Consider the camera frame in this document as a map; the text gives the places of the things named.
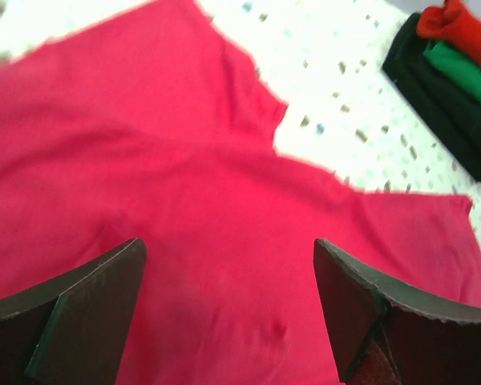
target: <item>red fabric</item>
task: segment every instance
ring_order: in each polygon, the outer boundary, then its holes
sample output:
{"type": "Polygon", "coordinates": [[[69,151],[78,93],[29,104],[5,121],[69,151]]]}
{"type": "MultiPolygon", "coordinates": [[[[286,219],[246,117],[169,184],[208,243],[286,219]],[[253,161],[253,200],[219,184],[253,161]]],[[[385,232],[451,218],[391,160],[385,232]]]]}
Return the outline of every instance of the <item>red fabric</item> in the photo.
{"type": "Polygon", "coordinates": [[[444,7],[427,7],[418,21],[417,34],[448,41],[481,67],[481,21],[463,0],[445,0],[444,7]]]}
{"type": "Polygon", "coordinates": [[[0,67],[0,298],[142,237],[119,385],[338,383],[316,237],[481,306],[466,197],[364,194],[278,157],[284,112],[189,0],[0,67]]]}

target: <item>speckled white surface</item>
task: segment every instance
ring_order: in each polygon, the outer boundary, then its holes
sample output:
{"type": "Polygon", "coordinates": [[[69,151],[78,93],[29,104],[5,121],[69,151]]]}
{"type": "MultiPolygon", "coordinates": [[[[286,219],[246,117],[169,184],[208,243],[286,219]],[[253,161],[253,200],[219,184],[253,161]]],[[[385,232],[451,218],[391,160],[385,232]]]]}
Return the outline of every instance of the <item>speckled white surface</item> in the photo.
{"type": "MultiPolygon", "coordinates": [[[[8,0],[0,51],[20,55],[141,2],[8,0]]],[[[365,190],[466,193],[475,202],[471,222],[481,245],[481,184],[380,71],[405,13],[383,0],[200,2],[289,102],[275,141],[280,152],[365,190]]]]}

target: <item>stack of folded cloth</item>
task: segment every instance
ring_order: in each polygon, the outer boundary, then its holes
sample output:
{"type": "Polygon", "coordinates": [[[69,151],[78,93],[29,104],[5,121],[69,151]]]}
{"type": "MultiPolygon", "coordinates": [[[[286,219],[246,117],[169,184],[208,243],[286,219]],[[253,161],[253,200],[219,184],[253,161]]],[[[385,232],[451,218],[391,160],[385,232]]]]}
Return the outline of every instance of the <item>stack of folded cloth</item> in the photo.
{"type": "Polygon", "coordinates": [[[383,70],[481,181],[481,21],[463,0],[412,14],[395,36],[383,70]]]}

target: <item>green cloth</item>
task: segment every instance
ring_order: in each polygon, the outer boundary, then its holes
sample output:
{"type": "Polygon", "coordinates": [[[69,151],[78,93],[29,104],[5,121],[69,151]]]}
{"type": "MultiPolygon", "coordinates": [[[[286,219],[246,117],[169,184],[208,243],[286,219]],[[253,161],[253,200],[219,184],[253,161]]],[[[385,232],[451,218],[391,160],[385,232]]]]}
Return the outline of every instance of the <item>green cloth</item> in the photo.
{"type": "Polygon", "coordinates": [[[424,56],[434,68],[481,104],[481,68],[468,56],[445,42],[430,42],[424,56]]]}

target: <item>red folded cloth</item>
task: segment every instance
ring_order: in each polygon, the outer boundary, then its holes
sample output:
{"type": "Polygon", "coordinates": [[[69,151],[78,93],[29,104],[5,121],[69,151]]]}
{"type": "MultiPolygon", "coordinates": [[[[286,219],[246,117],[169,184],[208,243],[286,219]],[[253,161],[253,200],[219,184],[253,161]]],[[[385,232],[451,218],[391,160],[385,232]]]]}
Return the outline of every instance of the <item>red folded cloth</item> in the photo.
{"type": "Polygon", "coordinates": [[[422,12],[417,34],[425,39],[446,40],[481,66],[481,21],[463,0],[445,0],[422,12]]]}

